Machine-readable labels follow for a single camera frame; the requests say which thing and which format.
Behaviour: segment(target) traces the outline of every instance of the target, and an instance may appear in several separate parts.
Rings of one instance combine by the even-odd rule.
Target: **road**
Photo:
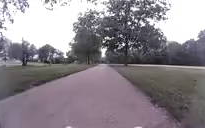
[[[1,100],[0,121],[3,128],[176,128],[106,65]]]

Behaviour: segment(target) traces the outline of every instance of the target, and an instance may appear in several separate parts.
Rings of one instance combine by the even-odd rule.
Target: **leafy tree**
[[[52,61],[53,55],[55,54],[56,49],[49,44],[46,44],[39,48],[38,56],[41,62]]]
[[[27,66],[27,61],[29,58],[29,46],[30,43],[22,39],[22,66]]]
[[[163,33],[153,23],[165,20],[169,4],[166,0],[109,0],[100,27],[103,46],[124,51],[127,65],[129,48],[146,51],[158,48],[165,41]]]
[[[28,50],[29,59],[33,60],[36,54],[37,54],[37,48],[34,44],[31,44]]]
[[[22,60],[22,45],[20,43],[12,43],[8,50],[10,59]]]
[[[71,47],[79,61],[93,63],[100,55],[101,37],[96,34],[99,13],[89,10],[74,23],[76,36]]]

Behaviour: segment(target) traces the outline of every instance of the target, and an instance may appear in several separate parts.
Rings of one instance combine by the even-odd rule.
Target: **grass verge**
[[[205,128],[205,70],[113,66],[185,128]]]
[[[0,67],[0,99],[23,92],[34,86],[55,80],[93,65],[51,65]]]

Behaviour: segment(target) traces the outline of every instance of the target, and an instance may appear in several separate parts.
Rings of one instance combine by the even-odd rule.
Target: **asphalt path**
[[[4,128],[176,128],[165,112],[107,65],[0,101]]]

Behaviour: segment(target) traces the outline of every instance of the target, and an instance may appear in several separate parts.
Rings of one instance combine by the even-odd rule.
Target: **overcast sky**
[[[77,20],[78,13],[87,9],[86,3],[73,1],[71,6],[49,11],[40,0],[30,0],[30,8],[26,13],[15,16],[14,24],[8,25],[5,35],[15,42],[24,37],[37,47],[51,44],[67,52],[68,44],[75,35],[72,24]],[[170,3],[169,19],[161,24],[167,39],[183,43],[196,38],[205,29],[205,0],[170,0]]]

